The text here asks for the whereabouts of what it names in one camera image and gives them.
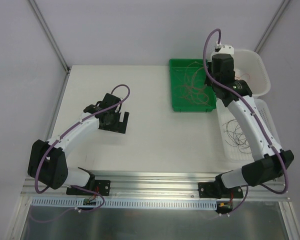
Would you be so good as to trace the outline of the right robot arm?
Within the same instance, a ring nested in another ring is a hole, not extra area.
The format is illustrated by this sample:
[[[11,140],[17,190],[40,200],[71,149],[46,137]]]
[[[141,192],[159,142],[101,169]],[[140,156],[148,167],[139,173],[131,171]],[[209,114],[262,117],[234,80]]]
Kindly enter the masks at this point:
[[[233,57],[217,53],[211,57],[210,66],[206,70],[209,83],[240,125],[253,157],[252,163],[217,175],[215,193],[224,198],[233,188],[241,186],[262,186],[278,195],[286,193],[289,187],[287,169],[294,154],[291,150],[283,150],[267,129],[248,84],[235,79]]]

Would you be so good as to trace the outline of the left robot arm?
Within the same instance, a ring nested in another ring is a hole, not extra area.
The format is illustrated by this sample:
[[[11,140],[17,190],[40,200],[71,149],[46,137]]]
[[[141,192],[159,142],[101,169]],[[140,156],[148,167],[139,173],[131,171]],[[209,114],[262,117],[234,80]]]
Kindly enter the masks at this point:
[[[91,194],[95,189],[95,175],[81,167],[68,167],[67,157],[89,134],[97,130],[125,134],[129,113],[121,113],[122,103],[119,97],[106,93],[103,100],[88,105],[64,133],[47,141],[35,141],[27,174],[54,190],[62,186],[77,186],[83,194]]]

